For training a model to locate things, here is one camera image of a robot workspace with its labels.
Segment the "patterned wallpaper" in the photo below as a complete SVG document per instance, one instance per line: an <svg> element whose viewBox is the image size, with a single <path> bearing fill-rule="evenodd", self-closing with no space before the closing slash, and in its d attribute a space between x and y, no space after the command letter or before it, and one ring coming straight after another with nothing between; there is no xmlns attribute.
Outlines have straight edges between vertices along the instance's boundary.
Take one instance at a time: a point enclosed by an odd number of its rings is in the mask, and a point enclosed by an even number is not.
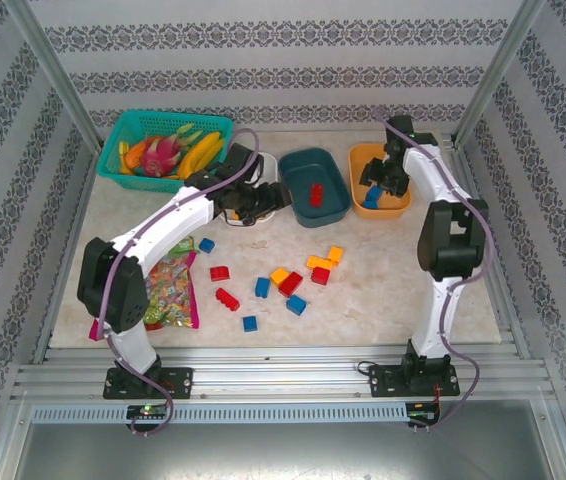
<svg viewBox="0 0 566 480"><path fill-rule="evenodd" d="M102 134L129 108L298 130L373 128L376 105L451 132L519 4L31 2Z"/></svg>
<svg viewBox="0 0 566 480"><path fill-rule="evenodd" d="M566 2L545 4L464 148L527 342L566 414Z"/></svg>
<svg viewBox="0 0 566 480"><path fill-rule="evenodd" d="M0 2L0 416L29 363L91 155Z"/></svg>

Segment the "teal tray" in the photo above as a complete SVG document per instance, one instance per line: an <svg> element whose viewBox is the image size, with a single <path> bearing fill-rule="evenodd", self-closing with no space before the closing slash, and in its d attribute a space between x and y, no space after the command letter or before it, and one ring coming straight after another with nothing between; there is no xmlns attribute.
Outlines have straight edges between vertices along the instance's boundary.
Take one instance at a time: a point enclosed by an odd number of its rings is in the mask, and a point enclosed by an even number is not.
<svg viewBox="0 0 566 480"><path fill-rule="evenodd" d="M128 142L131 147L152 135L172 135L186 123L195 124L191 132L203 130L203 134L199 138L203 138L204 135L211 132L221 132L221 138L225 139L225 145L214 157L214 160L225 160L227 142L232 136L233 129L232 120L229 118L151 110L128 110L116 122L105 147L103 147L97 166L98 174L105 178L111 178L123 188L176 193L183 186L183 182L180 180L121 175L119 173L121 166L119 142Z"/></svg>

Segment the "cable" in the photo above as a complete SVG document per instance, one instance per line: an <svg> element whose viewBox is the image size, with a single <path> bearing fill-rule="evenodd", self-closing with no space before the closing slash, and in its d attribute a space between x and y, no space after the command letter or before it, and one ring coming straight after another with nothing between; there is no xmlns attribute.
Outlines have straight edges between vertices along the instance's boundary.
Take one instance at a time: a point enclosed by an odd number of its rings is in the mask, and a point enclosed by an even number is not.
<svg viewBox="0 0 566 480"><path fill-rule="evenodd" d="M486 252L486 255L485 255L484 262L483 262L483 268L481 268L477 272L476 275L469 277L469 278L466 278L465 280L459 280L458 282L453 283L447 291L447 295L446 295L445 300L443 302L443 307L441 308L441 317L439 319L439 336L441 337L441 343L443 343L443 346L452 355L472 364L472 366L474 367L475 375L474 375L474 380L472 380L472 384L470 385L470 388L467 389L467 391L465 392L465 394L463 395L461 400L459 400L459 403L456 404L456 406L452 409L452 411L450 413L448 413L445 417L443 417L441 420L439 420L438 423L436 423L435 425L433 425L431 427L432 429L439 428L442 425L444 425L446 422L448 422L450 420L450 418L452 418L454 415L456 415L456 413L465 404L465 402L470 397L470 395L472 395L472 393L474 392L474 389L476 388L476 385L479 383L479 379L481 378L481 367L479 367L479 364L476 363L476 361L473 358L469 357L468 355L465 355L464 353L461 353L458 350L455 350L454 348L452 348L452 346L448 342L447 338L445 338L445 334L444 334L444 332L445 332L445 314L447 313L447 309L449 308L450 302L452 301L452 294L454 293L454 290L456 290L458 287L461 287L463 285L467 285L469 283L476 282L476 281L480 280L481 278L483 278L487 274L487 269L491 265L492 259L494 258L494 250L495 250L494 239L492 238L492 231L490 230L490 226L488 225L487 220L485 220L485 218L483 218L481 213L470 202L468 202L468 200L463 195L461 195L459 192L456 191L456 188L452 184L452 181L448 178L447 173L445 171L445 168L443 167L443 165L441 165L438 158L436 158L434 155L432 155L430 152L428 152L425 148L423 148L421 145L419 145L414 140L412 140L409 136L405 135L403 132L401 132L397 128L393 127L392 125L390 125L385 120L382 112L380 112L378 110L373 111L372 112L372 118L381 122L386 129L393 132L395 135L397 135L404 142L407 142L413 148L416 148L421 154L425 155L425 158L427 158L428 160L430 160L434 164L434 167L438 170L439 174L443 178L443 182L445 183L447 188L451 191L454 198L456 198L459 202L461 202L463 204L463 206L465 208L467 208L472 213L472 215L474 215L476 217L479 224L481 225L481 228L485 232L485 238L486 238L486 242L487 242L487 252Z"/></svg>
<svg viewBox="0 0 566 480"><path fill-rule="evenodd" d="M121 249L121 251L118 253L116 258L114 259L114 262L112 262L112 266L110 267L110 271L107 275L107 279L105 281L105 288L103 289L103 298L101 300L101 308L100 308L100 311L99 311L97 338L99 340L103 339L103 338L105 338L107 340L107 344L110 347L110 350L112 350L112 353L114 353L114 356L116 357L117 361L119 362L119 364L123 368L125 368L128 372L130 372L132 375L134 375L135 377L137 377L141 381L147 383L151 387L153 387L156 390L158 390L159 392L161 392L161 394L163 394L165 396L165 403L166 403L168 410L169 410L169 413L166 415L163 422L160 423L159 425L157 425L156 428L150 430L149 432L140 432L140 431L136 430L134 428L134 424L135 424L137 418L134 418L132 420L132 424L130 425L130 429L132 430L132 433L134 435L140 434L140 435L143 435L144 437L148 437L148 436L154 435L155 433L158 433L162 429L164 429L170 423L170 420L172 419L172 416L174 414L174 400L172 399L172 396L170 395L170 392L167 391L167 389L163 388L162 386L160 386L159 384L157 384L153 380L147 378L145 375L143 375L141 372L137 371L134 367L132 367L129 363L127 363L123 359L123 355L121 355L121 352L119 352L118 348L116 347L116 345L114 344L114 341L111 338L112 333L113 333L112 330L110 328L105 330L105 315L106 315L106 312L107 312L107 305L108 305L108 302L110 300L110 292L112 290L112 283L114 282L114 276L116 274L116 270L118 269L119 264L121 263L121 261L125 257L125 254L130 250L130 248L132 248L134 245L136 245L136 241L138 239L140 239L145 232L147 232L150 228L152 228L152 226L154 226L157 222L159 222L168 213L171 213L174 210L179 209L180 207L187 204L188 202L196 200L199 197L202 197L204 195L207 195L208 193L214 192L216 190L219 190L219 189L229 185L230 183L236 181L238 178L243 176L245 174L245 172L247 172L247 170L252 166L252 164L257 159L258 151L259 151L259 137L256 134L256 132L254 130L252 130L251 128L239 128L238 130L235 130L234 133L232 134L232 137L230 138L230 141L228 142L228 146L232 145L232 143L234 143L234 140L236 139L236 137L238 135L240 135L241 133L249 133L254 137L254 150L252 150L252 153L250 154L250 156L249 156L247 162L245 163L245 165L243 166L243 168L241 168L234 175L223 180L222 182L219 182L216 185L213 185L213 186L206 188L204 190L198 191L198 192L190 195L189 197L184 198L180 202L178 202L174 205L171 205L170 207L166 208L165 210L157 213L153 217L151 217L147 221L147 223L145 225L143 225L141 228L139 228L139 230L127 241L125 246Z"/></svg>

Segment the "plastic bag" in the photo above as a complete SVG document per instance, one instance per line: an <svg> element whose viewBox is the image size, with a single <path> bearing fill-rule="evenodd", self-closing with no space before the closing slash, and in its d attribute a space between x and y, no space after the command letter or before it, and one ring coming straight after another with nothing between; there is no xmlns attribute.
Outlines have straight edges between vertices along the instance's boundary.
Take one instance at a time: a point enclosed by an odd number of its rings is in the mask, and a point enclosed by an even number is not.
<svg viewBox="0 0 566 480"><path fill-rule="evenodd" d="M189 267L196 251L192 237L183 239L145 279L150 304L143 322L147 330L166 326L198 328L199 319Z"/></svg>

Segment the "marble table surface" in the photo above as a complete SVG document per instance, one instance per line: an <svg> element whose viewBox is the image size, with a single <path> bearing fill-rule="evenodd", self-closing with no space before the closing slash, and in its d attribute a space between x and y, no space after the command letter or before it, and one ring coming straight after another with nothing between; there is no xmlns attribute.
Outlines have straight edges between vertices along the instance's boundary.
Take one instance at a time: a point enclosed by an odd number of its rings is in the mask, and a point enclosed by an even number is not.
<svg viewBox="0 0 566 480"><path fill-rule="evenodd" d="M334 156L346 184L350 148L384 140L382 131L267 132L260 138L261 150L276 158L300 148L325 148ZM251 139L244 141L251 145ZM397 220L363 220L350 211L338 223L307 229L296 222L292 208L250 228L228 226L217 218L193 235L196 245L203 237L216 242L212 254L198 255L191 270L200 328L164 328L150 332L150 341L157 347L404 344L422 316L428 285L416 258L426 205L416 189L412 194L412 206ZM106 348L103 342L88 339L92 317L76 299L83 249L95 236L110 239L127 231L169 198L166 194L125 190L97 177L50 347ZM323 287L310 281L305 263L309 255L325 257L331 245L342 247L345 253L329 284ZM210 281L209 268L218 265L229 267L230 280ZM267 299L254 295L256 278L269 276L278 267L304 277L297 294L308 301L308 306L301 317L286 309L285 298L275 288ZM240 299L237 312L230 312L214 298L219 286ZM256 315L258 331L243 331L241 319L248 315ZM469 285L459 302L452 341L500 340L484 283Z"/></svg>

